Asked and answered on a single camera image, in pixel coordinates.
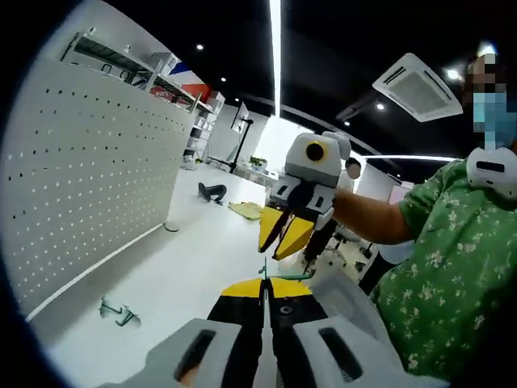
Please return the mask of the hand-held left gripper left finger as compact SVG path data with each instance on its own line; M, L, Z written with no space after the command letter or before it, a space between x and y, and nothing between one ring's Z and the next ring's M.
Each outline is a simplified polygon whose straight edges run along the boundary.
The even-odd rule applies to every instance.
M263 349L263 280L230 285L206 319L194 318L152 348L122 387L251 387Z

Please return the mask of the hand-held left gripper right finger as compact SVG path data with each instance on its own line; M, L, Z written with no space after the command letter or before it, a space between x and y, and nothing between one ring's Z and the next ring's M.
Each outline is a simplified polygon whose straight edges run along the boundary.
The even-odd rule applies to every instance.
M342 315L328 316L295 280L267 281L278 387L447 387L407 373L389 343Z

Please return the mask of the person's right hand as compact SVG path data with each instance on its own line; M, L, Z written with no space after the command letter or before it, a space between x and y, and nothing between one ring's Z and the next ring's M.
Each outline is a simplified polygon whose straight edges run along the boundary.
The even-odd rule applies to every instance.
M339 188L335 193L333 206L333 220L361 237L360 215L363 208L362 197Z

